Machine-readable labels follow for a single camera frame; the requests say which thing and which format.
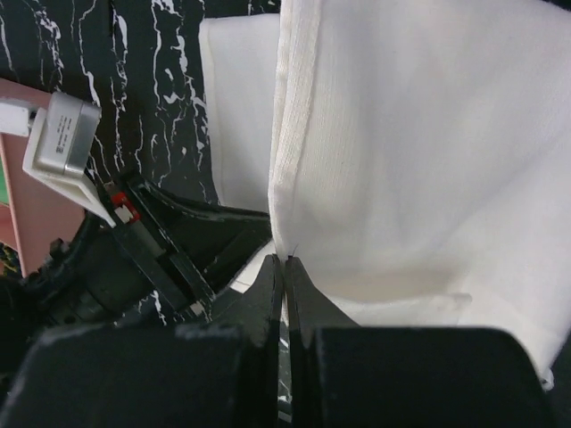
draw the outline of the red component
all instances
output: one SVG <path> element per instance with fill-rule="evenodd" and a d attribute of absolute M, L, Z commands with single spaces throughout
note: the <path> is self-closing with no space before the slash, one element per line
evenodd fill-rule
<path fill-rule="evenodd" d="M 133 206 L 131 201 L 129 199 L 127 199 L 127 196 L 125 196 L 125 194 L 123 192 L 119 192 L 119 193 L 114 194 L 111 197 L 111 200 L 112 200 L 115 208 L 125 207 L 129 210 L 129 212 L 133 216 L 133 218 L 128 222 L 129 224 L 135 223 L 136 221 L 138 221 L 141 218 L 138 211 L 135 210 L 135 207 Z"/>

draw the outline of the white cloth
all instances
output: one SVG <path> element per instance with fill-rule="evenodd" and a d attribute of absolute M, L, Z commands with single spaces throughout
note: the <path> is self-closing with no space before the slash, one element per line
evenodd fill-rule
<path fill-rule="evenodd" d="M 200 27 L 212 179 L 225 206 L 268 212 L 277 20 L 258 15 Z"/>
<path fill-rule="evenodd" d="M 276 71 L 278 254 L 362 324 L 505 329 L 545 373 L 571 325 L 571 15 L 285 0 Z"/>

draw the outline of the black marble surface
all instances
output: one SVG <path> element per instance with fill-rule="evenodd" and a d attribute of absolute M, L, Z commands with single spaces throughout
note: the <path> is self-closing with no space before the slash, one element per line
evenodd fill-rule
<path fill-rule="evenodd" d="M 278 12 L 272 0 L 2 0 L 0 78 L 102 108 L 89 169 L 137 169 L 217 203 L 211 180 L 199 24 Z"/>

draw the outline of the green object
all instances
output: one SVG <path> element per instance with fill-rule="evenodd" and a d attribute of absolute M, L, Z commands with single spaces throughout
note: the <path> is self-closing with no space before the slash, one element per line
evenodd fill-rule
<path fill-rule="evenodd" d="M 8 205 L 8 186 L 6 186 L 6 177 L 4 176 L 4 168 L 0 162 L 0 203 Z"/>

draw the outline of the pink surface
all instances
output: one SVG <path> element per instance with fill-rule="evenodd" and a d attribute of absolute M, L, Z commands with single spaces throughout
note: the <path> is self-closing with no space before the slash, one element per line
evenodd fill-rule
<path fill-rule="evenodd" d="M 47 108 L 50 94 L 0 79 L 0 96 L 18 98 Z M 42 185 L 21 169 L 27 138 L 2 135 L 0 154 L 10 198 L 12 235 L 7 231 L 0 209 L 0 241 L 14 241 L 20 255 L 21 270 L 27 275 L 39 268 L 49 244 L 56 238 L 69 241 L 83 220 L 83 209 Z"/>

